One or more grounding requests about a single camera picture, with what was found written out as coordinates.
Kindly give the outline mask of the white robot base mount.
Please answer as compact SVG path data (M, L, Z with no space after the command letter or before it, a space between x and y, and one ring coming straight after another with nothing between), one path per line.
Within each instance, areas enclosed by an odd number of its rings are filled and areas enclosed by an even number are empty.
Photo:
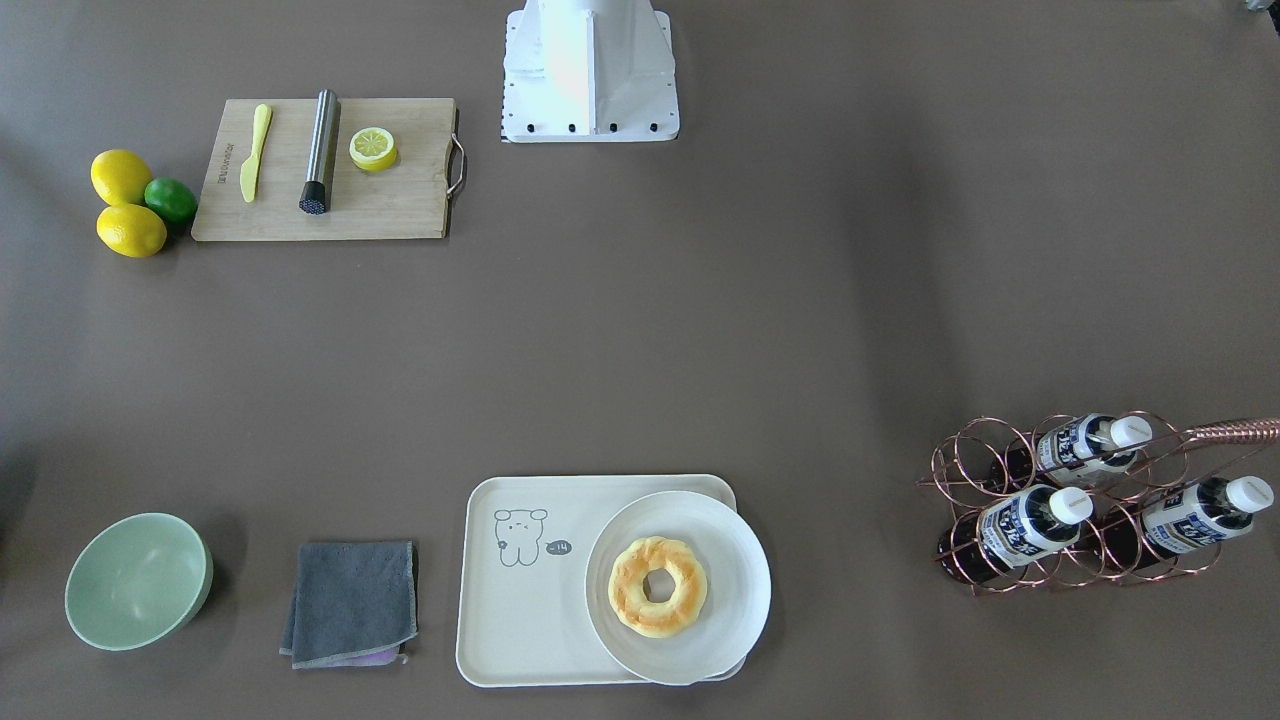
M671 18L649 1L527 1L504 28L507 143L678 137Z

